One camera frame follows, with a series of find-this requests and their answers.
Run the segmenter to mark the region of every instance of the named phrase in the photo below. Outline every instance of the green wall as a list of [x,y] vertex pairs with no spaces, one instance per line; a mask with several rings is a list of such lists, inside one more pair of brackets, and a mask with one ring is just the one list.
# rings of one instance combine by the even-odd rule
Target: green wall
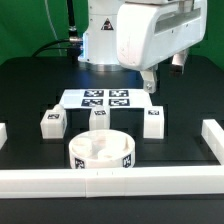
[[[73,0],[79,33],[88,26],[87,0]],[[48,0],[49,10],[59,39],[67,38],[66,0]],[[208,22],[204,40],[191,53],[210,58],[224,69],[224,1],[208,0]],[[0,64],[13,57],[32,53],[54,40],[44,0],[0,0]],[[42,55],[59,55],[51,51]]]

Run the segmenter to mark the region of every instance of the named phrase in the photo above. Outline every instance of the black table surface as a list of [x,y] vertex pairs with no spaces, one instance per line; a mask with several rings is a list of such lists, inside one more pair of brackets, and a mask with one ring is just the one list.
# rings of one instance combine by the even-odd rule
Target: black table surface
[[[169,75],[160,64],[153,105],[165,111],[164,140],[143,139],[143,109],[111,110],[111,129],[136,141],[135,167],[219,165],[203,141],[203,119],[224,127],[224,72],[209,59],[189,57],[185,74]],[[139,72],[94,72],[67,58],[14,58],[0,67],[0,122],[8,140],[0,169],[69,169],[68,144],[88,131],[90,110],[67,110],[64,139],[43,140],[40,121],[65,89],[142,88]],[[2,223],[216,223],[224,195],[0,200]]]

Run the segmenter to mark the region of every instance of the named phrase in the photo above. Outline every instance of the white cube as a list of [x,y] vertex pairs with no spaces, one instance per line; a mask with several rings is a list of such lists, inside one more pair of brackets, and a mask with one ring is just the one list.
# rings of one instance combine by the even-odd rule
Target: white cube
[[164,111],[161,106],[145,108],[144,111],[144,138],[164,138]]
[[40,126],[43,139],[63,138],[67,127],[66,111],[58,106],[47,110]]
[[0,123],[0,149],[7,140],[6,127],[4,123]]
[[96,106],[91,110],[89,130],[110,129],[110,107]]

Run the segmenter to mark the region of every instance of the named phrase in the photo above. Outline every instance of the white plastic part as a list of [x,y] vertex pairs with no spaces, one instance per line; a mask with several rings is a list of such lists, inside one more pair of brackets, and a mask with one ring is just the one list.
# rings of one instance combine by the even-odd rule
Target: white plastic part
[[224,166],[0,171],[0,198],[223,193]]
[[143,71],[201,41],[205,34],[207,0],[194,0],[193,10],[188,13],[179,10],[179,2],[123,4],[117,20],[120,64]]
[[124,0],[88,0],[89,27],[83,35],[80,62],[119,65],[116,53],[117,12]]
[[69,156],[73,169],[131,168],[135,163],[135,142],[120,131],[89,131],[71,140]]
[[224,165],[224,131],[216,120],[203,120],[202,137],[220,164]]
[[63,138],[67,127],[66,111],[61,105],[47,110],[41,123],[43,139]]
[[89,130],[110,129],[110,107],[93,107],[89,118]]
[[138,3],[138,4],[168,4],[179,1],[187,1],[187,0],[127,0],[126,2]]
[[144,138],[164,138],[164,111],[161,106],[147,107],[144,110]]
[[0,123],[0,150],[7,140],[6,127],[4,123]]
[[147,69],[145,71],[141,71],[141,76],[144,81],[143,89],[148,93],[155,93],[157,87],[157,76],[156,70],[157,66],[152,67],[151,69]]
[[[91,98],[85,96],[86,92],[101,92],[103,91],[103,96],[92,96]],[[111,96],[111,92],[127,92],[128,96]],[[101,103],[103,106],[110,106],[110,109],[115,108],[145,108],[146,106],[152,106],[149,94],[143,89],[66,89],[61,97],[60,104],[63,105],[65,109],[77,109],[77,108],[87,108],[92,109],[96,106],[96,101]]]
[[185,49],[173,56],[172,65],[175,66],[176,70],[184,73],[184,66],[187,60],[189,54],[189,49]]

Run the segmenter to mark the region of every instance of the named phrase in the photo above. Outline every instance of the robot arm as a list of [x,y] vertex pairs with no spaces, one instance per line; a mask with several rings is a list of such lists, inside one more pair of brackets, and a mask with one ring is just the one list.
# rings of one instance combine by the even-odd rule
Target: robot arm
[[206,17],[207,0],[126,1],[117,19],[120,64],[145,71],[175,55],[174,63],[181,65],[185,49],[202,40]]

